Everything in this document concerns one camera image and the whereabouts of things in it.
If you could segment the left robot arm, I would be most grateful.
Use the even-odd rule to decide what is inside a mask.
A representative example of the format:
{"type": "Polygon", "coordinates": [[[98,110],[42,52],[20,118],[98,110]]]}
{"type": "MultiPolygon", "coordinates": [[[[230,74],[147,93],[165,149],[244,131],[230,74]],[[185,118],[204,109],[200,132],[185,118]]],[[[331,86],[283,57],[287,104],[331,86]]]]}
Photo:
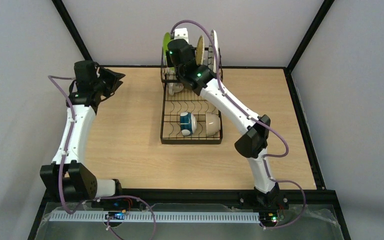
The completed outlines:
{"type": "Polygon", "coordinates": [[[46,191],[55,200],[86,201],[111,197],[122,190],[117,179],[98,179],[86,166],[86,148],[99,104],[122,85],[124,73],[112,71],[92,60],[74,64],[74,77],[63,94],[67,118],[60,145],[52,161],[40,168],[46,191]]]}

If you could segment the woven bamboo coaster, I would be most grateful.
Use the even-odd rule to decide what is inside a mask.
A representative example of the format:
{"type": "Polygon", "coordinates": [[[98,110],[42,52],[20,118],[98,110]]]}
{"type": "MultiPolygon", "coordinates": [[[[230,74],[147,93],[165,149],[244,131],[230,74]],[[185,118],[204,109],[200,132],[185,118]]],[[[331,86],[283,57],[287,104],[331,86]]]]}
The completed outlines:
{"type": "Polygon", "coordinates": [[[195,61],[198,66],[204,63],[205,57],[205,39],[203,35],[200,35],[196,45],[195,61]]]}

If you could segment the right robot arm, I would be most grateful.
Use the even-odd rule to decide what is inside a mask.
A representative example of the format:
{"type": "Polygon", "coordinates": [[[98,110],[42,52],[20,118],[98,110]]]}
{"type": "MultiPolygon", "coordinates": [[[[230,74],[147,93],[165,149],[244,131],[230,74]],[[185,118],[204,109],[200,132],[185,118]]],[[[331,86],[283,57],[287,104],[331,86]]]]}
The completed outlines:
{"type": "Polygon", "coordinates": [[[247,110],[224,86],[218,69],[212,70],[207,65],[197,64],[195,49],[185,39],[170,41],[166,56],[169,58],[168,66],[175,69],[176,78],[185,88],[213,104],[234,124],[241,134],[234,146],[249,162],[254,187],[264,194],[270,192],[275,183],[263,163],[269,131],[266,117],[247,110]]]}

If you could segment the white ceramic bowl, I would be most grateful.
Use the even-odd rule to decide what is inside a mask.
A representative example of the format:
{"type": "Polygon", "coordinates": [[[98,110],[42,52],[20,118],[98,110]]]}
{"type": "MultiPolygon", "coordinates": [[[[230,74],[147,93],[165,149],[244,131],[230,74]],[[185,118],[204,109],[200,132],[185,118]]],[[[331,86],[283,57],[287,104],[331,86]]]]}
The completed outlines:
{"type": "Polygon", "coordinates": [[[217,114],[207,112],[205,114],[205,132],[207,137],[216,135],[221,129],[220,118],[217,114]]]}

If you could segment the small blue rimmed bowl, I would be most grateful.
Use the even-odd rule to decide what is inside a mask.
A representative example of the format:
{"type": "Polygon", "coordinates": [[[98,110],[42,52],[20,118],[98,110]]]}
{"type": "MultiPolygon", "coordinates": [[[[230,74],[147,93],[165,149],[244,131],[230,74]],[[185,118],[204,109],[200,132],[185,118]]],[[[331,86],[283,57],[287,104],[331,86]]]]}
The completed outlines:
{"type": "Polygon", "coordinates": [[[191,112],[181,112],[179,115],[181,134],[184,137],[193,135],[197,130],[197,119],[191,112]]]}

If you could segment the black wire dish rack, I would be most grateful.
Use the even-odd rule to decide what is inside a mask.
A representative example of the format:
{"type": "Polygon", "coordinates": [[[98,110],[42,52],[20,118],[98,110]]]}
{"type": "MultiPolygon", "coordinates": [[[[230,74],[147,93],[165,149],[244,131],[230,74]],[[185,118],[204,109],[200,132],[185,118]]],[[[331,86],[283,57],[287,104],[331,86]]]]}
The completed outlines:
{"type": "Polygon", "coordinates": [[[222,120],[220,111],[194,92],[183,89],[174,92],[179,85],[175,72],[167,67],[165,51],[161,51],[160,78],[163,87],[160,141],[165,145],[219,145],[223,140],[221,129],[212,136],[206,134],[206,114],[215,114],[222,120]],[[197,121],[196,131],[188,136],[182,135],[180,114],[192,113],[197,121]]]}

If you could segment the beige patterned mug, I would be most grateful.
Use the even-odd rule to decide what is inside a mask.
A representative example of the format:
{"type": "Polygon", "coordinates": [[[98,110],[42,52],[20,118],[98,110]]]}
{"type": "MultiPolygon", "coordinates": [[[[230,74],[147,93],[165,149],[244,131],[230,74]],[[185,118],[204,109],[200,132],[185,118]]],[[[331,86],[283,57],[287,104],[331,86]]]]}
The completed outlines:
{"type": "MultiPolygon", "coordinates": [[[[177,80],[176,72],[173,67],[168,67],[166,73],[167,73],[168,80],[177,80]]],[[[180,82],[169,82],[167,84],[167,87],[168,87],[168,94],[170,96],[173,96],[174,94],[179,93],[184,89],[184,85],[180,82]]]]}

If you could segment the green plate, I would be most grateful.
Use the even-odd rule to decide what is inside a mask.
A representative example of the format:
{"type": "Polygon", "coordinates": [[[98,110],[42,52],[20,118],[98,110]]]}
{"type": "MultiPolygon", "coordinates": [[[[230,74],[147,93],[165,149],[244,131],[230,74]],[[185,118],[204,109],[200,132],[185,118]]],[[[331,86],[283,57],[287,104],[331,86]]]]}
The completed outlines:
{"type": "Polygon", "coordinates": [[[173,71],[175,68],[172,63],[171,55],[169,53],[169,48],[168,48],[168,44],[172,39],[173,39],[173,36],[169,32],[166,32],[162,41],[162,63],[163,63],[163,66],[166,66],[167,68],[173,71]]]}

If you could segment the blue striped white plate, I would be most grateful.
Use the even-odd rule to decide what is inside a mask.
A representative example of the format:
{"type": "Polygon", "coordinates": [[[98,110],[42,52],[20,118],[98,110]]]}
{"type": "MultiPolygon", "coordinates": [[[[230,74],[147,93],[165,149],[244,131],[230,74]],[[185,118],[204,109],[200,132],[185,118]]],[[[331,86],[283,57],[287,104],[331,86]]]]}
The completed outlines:
{"type": "Polygon", "coordinates": [[[213,44],[210,42],[208,46],[208,67],[212,69],[214,73],[217,73],[217,61],[215,60],[215,56],[217,55],[219,57],[219,43],[218,43],[218,37],[217,32],[212,29],[210,32],[211,39],[213,40],[213,44]]]}

